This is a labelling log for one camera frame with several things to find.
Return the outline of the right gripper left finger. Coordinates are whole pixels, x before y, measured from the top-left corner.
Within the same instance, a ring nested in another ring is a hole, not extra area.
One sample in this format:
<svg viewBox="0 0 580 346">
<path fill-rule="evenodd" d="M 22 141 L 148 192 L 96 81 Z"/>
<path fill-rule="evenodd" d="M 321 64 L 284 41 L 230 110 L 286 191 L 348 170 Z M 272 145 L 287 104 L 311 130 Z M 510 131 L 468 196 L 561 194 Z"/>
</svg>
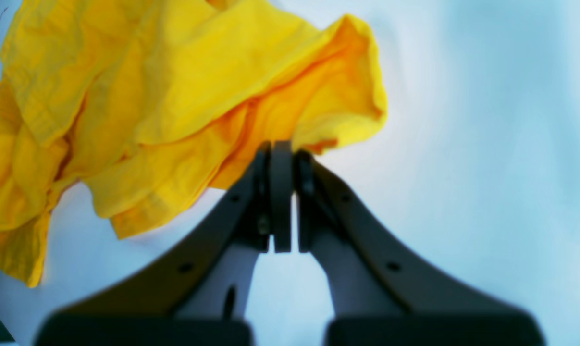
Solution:
<svg viewBox="0 0 580 346">
<path fill-rule="evenodd" d="M 244 320 L 259 255 L 291 250 L 292 145 L 263 143 L 242 177 L 160 258 L 59 310 L 37 346 L 252 346 Z"/>
</svg>

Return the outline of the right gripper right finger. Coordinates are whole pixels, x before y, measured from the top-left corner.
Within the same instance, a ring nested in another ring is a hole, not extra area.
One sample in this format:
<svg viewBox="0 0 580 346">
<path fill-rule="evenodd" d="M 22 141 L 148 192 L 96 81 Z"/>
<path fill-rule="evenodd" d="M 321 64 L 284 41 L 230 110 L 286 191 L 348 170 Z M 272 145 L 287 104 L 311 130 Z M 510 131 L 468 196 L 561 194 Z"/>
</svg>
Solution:
<svg viewBox="0 0 580 346">
<path fill-rule="evenodd" d="M 522 309 L 428 263 L 391 234 L 340 177 L 294 156 L 298 247 L 326 274 L 326 346 L 544 346 Z"/>
</svg>

